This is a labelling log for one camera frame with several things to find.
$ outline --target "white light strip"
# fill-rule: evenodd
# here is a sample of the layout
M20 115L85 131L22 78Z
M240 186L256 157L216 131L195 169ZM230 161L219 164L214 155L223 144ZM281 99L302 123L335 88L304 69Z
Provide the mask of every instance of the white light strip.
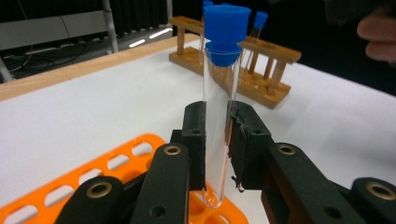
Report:
M141 39L141 40L139 40L139 41L134 42L133 44L130 44L130 45L129 45L129 48L136 47L136 46L138 46L138 45L143 44L144 42L146 42L146 40Z
M172 28L166 28L166 29L154 34L154 35L149 36L148 38L152 39L152 38L155 38L155 37L157 37L159 35L163 35L163 34L169 32L169 31L172 31Z

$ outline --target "wooden rack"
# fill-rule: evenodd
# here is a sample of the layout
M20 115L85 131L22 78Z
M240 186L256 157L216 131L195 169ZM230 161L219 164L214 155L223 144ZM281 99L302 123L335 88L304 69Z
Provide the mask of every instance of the wooden rack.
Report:
M199 50L192 47L184 48L186 30L201 35L204 32L203 23L183 16L171 18L169 22L177 27L177 51L169 54L169 61L203 75L204 65L200 62ZM250 65L241 69L237 91L262 105L275 108L290 91L290 86L280 81L286 64L300 60L301 52L260 39L247 38L239 45L245 53L253 54ZM268 57L263 74L255 72L259 54Z

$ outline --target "metal leg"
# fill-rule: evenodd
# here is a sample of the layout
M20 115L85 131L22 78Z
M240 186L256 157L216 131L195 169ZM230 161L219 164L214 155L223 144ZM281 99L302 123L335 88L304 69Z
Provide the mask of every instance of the metal leg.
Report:
M110 3L108 2L108 0L102 0L102 5L107 34L111 41L111 51L113 53L116 53L119 52L119 45L117 43L116 29L114 27L113 14L111 13Z
M15 78L12 77L12 75L8 72L8 69L6 68L6 65L3 63L3 60L1 58L0 58L0 73L5 82L15 80Z

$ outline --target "white table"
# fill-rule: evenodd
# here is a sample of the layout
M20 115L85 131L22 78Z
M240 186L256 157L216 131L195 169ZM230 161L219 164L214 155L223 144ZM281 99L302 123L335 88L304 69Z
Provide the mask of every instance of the white table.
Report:
M168 62L173 51L0 102L0 206L142 133L169 141L184 107L203 100L203 78ZM265 61L261 56L258 71ZM300 147L344 187L364 176L396 185L395 97L297 63L287 66L282 82L291 91L276 109L237 96L255 108L276 142ZM226 196L253 224L267 221L260 195L240 194L227 181Z

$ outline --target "human hand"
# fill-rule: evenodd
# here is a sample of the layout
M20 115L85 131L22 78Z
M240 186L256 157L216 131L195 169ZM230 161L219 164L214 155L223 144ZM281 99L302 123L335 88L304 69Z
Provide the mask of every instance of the human hand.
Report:
M396 63L396 4L376 8L363 18L357 28L366 39L366 55L377 61Z

